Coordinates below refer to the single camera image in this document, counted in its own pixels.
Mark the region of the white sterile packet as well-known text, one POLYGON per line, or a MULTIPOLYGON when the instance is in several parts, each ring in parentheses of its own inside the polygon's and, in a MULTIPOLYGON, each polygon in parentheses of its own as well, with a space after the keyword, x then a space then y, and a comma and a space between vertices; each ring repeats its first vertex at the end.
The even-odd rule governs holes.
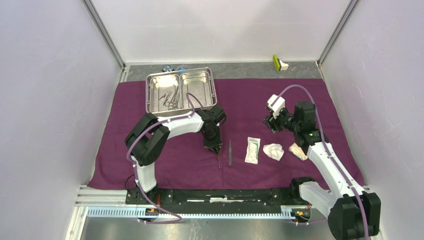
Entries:
POLYGON ((259 162, 259 151, 260 151, 261 139, 248 137, 247 138, 247 149, 244 162, 249 164, 257 165, 259 162))

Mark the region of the white gauze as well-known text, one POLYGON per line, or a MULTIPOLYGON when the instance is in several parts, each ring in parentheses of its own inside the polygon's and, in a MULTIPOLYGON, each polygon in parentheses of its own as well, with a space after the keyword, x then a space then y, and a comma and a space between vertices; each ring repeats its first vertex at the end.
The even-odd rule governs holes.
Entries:
POLYGON ((266 144, 263 146, 263 152, 271 159, 280 161, 284 155, 283 146, 277 143, 266 144))

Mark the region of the purple cloth wrap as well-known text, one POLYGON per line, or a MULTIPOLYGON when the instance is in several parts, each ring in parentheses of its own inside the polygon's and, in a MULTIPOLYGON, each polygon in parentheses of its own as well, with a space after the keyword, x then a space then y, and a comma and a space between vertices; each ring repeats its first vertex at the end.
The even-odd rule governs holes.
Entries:
MULTIPOLYGON (((321 187, 327 184, 316 166, 302 161, 288 151, 294 136, 288 131, 272 133, 263 123, 268 115, 267 100, 282 94, 290 111, 295 104, 313 98, 323 131, 339 160, 361 185, 365 183, 357 166, 336 108, 323 80, 312 79, 217 79, 218 105, 227 120, 221 128, 223 141, 220 169, 217 156, 204 147, 200 133, 169 139, 155 162, 155 176, 160 188, 167 189, 269 189, 287 187, 291 180, 312 177, 321 187), (258 164, 246 163, 248 137, 260 139, 258 164), (229 140, 232 166, 229 166, 229 140), (269 158, 264 145, 280 144, 280 161, 269 158)), ((145 114, 144 81, 129 81, 117 86, 111 112, 95 160, 89 186, 100 190, 123 190, 132 187, 134 170, 127 160, 125 138, 145 114)))

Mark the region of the beige gauze roll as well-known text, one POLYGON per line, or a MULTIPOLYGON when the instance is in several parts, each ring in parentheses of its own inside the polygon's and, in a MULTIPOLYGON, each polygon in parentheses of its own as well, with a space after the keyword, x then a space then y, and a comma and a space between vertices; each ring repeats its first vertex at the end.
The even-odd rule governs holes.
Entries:
POLYGON ((295 155, 298 159, 305 161, 308 159, 308 156, 304 153, 301 147, 299 147, 296 143, 293 143, 288 149, 293 155, 295 155))

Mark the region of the metal instrument tray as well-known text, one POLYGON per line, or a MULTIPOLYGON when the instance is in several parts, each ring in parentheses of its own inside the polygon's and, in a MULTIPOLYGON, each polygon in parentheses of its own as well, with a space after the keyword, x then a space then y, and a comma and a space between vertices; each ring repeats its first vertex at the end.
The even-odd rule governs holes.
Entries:
POLYGON ((172 117, 191 110, 186 93, 194 95, 189 98, 196 110, 210 109, 218 102, 213 74, 208 67, 150 74, 145 86, 146 112, 157 117, 172 117), (161 97, 168 92, 174 95, 176 88, 179 88, 178 109, 168 110, 162 106, 161 97))

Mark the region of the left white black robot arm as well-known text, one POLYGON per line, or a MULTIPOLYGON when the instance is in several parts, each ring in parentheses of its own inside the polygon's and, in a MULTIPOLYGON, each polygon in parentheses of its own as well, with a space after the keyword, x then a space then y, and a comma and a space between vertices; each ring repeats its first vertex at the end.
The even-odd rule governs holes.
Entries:
POLYGON ((221 125, 227 115, 218 105, 211 109, 190 110, 172 117, 145 114, 125 138, 126 158, 132 162, 138 197, 145 204, 157 198, 155 161, 168 139, 190 133, 201 133, 204 147, 220 158, 221 125))

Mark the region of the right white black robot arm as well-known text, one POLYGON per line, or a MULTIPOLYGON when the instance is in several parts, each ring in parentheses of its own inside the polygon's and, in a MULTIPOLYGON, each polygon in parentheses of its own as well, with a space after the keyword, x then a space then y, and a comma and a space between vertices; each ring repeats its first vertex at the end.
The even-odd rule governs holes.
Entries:
POLYGON ((347 171, 323 133, 316 106, 299 101, 290 113, 285 100, 269 100, 264 124, 273 132, 293 133, 295 143, 323 176, 329 190, 308 177, 292 179, 289 199, 314 206, 326 219, 336 240, 367 239, 380 232, 381 200, 367 192, 347 171))

